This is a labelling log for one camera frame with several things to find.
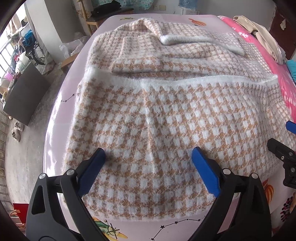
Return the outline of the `beige white houndstooth fuzzy coat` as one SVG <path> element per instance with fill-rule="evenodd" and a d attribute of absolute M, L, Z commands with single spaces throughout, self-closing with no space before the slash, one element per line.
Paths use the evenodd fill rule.
<path fill-rule="evenodd" d="M 191 216 L 214 197 L 195 169 L 200 147 L 235 174 L 279 168 L 274 138 L 295 147 L 278 78 L 235 33 L 143 18 L 98 35 L 78 85 L 64 169 L 102 148 L 83 200 L 107 220 Z"/>

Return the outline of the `white water dispenser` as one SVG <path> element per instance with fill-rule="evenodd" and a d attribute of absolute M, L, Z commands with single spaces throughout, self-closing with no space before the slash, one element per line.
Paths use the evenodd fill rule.
<path fill-rule="evenodd" d="M 199 15 L 199 11 L 196 9 L 183 8 L 181 6 L 177 6 L 174 14 L 177 15 Z"/>

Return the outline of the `red box on floor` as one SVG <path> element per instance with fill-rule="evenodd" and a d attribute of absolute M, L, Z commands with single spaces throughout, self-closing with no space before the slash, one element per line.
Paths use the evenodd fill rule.
<path fill-rule="evenodd" d="M 18 216 L 22 224 L 26 224 L 27 213 L 29 204 L 28 203 L 13 203 L 14 210 L 9 214 L 10 217 L 14 215 Z"/>

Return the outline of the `pink patterned bed sheet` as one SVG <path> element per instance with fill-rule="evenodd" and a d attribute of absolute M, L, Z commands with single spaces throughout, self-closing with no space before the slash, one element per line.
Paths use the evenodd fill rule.
<path fill-rule="evenodd" d="M 169 15 L 169 14 L 144 14 L 153 20 L 163 22 L 184 23 L 193 26 L 205 24 L 206 30 L 214 30 L 220 33 L 232 32 L 243 39 L 232 27 L 227 25 L 219 17 L 214 15 Z M 114 30 L 120 24 L 130 23 L 141 17 L 137 15 L 112 16 L 95 31 L 94 36 L 87 41 L 81 53 L 78 55 L 74 64 L 67 73 L 65 80 L 58 93 L 49 120 L 44 147 L 44 171 L 49 175 L 62 173 L 63 159 L 66 154 L 66 139 L 71 130 L 71 121 L 74 116 L 78 85 L 83 77 L 86 66 L 88 51 L 95 37 L 99 34 Z M 188 218 L 178 218 L 176 220 L 160 221 L 119 221 L 114 220 L 116 225 L 125 235 L 127 240 L 185 240 L 192 234 L 193 228 L 199 226 L 207 214 L 208 209 L 201 209 L 198 214 Z"/>

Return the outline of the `dark grey board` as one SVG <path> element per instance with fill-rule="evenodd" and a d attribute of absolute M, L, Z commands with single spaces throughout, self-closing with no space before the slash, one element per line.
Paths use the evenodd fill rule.
<path fill-rule="evenodd" d="M 9 91 L 3 111 L 28 126 L 50 86 L 48 80 L 30 63 Z"/>

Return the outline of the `blue water bottle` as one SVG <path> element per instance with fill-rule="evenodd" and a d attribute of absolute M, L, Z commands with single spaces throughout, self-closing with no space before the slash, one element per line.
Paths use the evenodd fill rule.
<path fill-rule="evenodd" d="M 179 7 L 195 11 L 197 9 L 197 0 L 179 0 Z"/>

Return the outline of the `beige clothes on bed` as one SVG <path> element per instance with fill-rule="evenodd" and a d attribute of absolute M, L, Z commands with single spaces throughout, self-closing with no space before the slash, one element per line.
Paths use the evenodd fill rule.
<path fill-rule="evenodd" d="M 285 61 L 285 51 L 264 26 L 249 20 L 245 16 L 234 16 L 233 20 L 245 28 L 248 32 L 254 34 L 256 39 L 273 57 L 276 63 L 283 65 Z"/>

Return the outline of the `white plastic bag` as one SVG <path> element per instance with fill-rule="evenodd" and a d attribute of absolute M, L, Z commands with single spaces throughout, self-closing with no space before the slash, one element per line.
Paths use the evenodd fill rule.
<path fill-rule="evenodd" d="M 72 42 L 62 43 L 59 46 L 59 48 L 65 58 L 70 58 L 71 56 L 74 56 L 75 54 L 79 53 L 88 40 L 88 36 L 83 36 L 80 39 L 76 39 Z"/>

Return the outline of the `teal floral hanging cloth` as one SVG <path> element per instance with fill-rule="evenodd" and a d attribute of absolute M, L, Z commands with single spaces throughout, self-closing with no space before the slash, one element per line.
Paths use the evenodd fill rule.
<path fill-rule="evenodd" d="M 148 10 L 154 3 L 154 0 L 116 0 L 122 7 L 129 6 L 136 10 Z M 91 0 L 93 7 L 108 4 L 112 0 Z"/>

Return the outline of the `pair of beige shoes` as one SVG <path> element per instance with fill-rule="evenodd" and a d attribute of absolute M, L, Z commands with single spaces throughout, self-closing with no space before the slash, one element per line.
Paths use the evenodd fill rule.
<path fill-rule="evenodd" d="M 11 130 L 11 135 L 13 139 L 17 142 L 21 139 L 21 132 L 24 130 L 24 125 L 20 123 L 19 121 L 16 121 L 14 124 L 13 129 Z"/>

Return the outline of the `wheelchair with clothes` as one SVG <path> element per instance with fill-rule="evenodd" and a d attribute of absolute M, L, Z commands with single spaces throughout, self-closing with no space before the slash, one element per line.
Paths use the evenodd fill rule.
<path fill-rule="evenodd" d="M 45 54 L 37 42 L 32 30 L 29 30 L 24 36 L 20 33 L 14 34 L 11 37 L 11 43 L 14 44 L 14 51 L 11 56 L 11 70 L 15 72 L 16 63 L 20 59 L 22 53 L 29 60 L 33 60 L 38 65 L 45 65 Z"/>

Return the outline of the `black garment on chair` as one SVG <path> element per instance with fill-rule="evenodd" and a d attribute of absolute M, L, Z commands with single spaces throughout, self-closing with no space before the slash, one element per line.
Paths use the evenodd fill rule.
<path fill-rule="evenodd" d="M 93 16 L 102 16 L 109 13 L 113 13 L 121 8 L 121 4 L 117 1 L 111 1 L 110 3 L 96 6 L 91 14 Z"/>

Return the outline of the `blue garment on bed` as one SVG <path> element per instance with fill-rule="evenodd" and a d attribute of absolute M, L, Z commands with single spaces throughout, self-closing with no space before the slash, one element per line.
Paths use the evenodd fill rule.
<path fill-rule="evenodd" d="M 294 83 L 296 83 L 296 61 L 288 60 L 287 61 L 287 68 L 290 72 L 290 75 L 291 75 Z"/>

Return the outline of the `wooden chair black seat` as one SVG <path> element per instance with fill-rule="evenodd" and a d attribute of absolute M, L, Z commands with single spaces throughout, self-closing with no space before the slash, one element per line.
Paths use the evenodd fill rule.
<path fill-rule="evenodd" d="M 86 23 L 86 26 L 87 26 L 87 32 L 90 35 L 92 35 L 94 33 L 91 26 L 95 26 L 96 29 L 98 29 L 102 25 L 102 23 L 106 19 L 110 18 L 111 16 L 122 15 L 122 14 L 132 14 L 133 10 L 134 10 L 134 8 L 129 7 L 129 6 L 125 6 L 125 7 L 121 6 L 121 8 L 119 10 L 114 11 L 113 13 L 109 13 L 109 14 L 102 15 L 102 16 L 93 16 L 90 12 L 90 16 L 88 16 L 86 13 L 86 9 L 85 9 L 83 1 L 77 1 L 77 3 L 79 4 L 79 7 L 81 8 L 82 16 L 83 16 L 84 22 Z"/>

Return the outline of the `hot pink floral blanket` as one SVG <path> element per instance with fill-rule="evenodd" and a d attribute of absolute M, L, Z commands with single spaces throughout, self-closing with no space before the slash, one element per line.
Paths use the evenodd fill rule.
<path fill-rule="evenodd" d="M 278 76 L 281 94 L 287 106 L 286 110 L 289 112 L 288 117 L 282 123 L 285 125 L 287 121 L 295 122 L 295 83 L 287 66 L 277 64 L 255 37 L 234 20 L 226 16 L 220 16 L 219 18 L 232 27 L 246 42 L 255 44 L 271 72 Z M 295 190 L 283 185 L 284 177 L 285 170 L 283 163 L 280 162 L 279 170 L 263 182 L 264 192 L 271 212 L 272 234 L 276 234 L 287 220 L 290 215 L 290 207 L 295 207 Z"/>

